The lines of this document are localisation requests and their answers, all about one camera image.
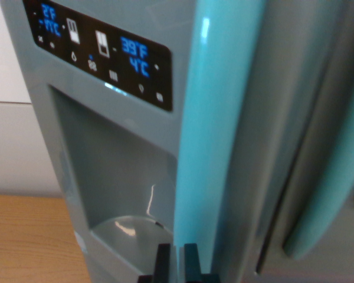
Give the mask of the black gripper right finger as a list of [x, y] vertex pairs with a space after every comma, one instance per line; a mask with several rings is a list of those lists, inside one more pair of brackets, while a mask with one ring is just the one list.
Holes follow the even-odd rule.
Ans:
[[201, 271], [198, 246], [195, 243], [186, 243], [180, 249], [179, 282], [184, 283], [220, 283], [218, 274], [204, 274]]

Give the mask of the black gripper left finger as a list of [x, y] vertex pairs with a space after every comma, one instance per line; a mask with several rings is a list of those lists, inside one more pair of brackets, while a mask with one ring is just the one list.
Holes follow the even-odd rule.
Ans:
[[172, 283], [177, 282], [175, 248], [170, 243], [158, 245], [153, 274], [140, 275], [138, 283]]

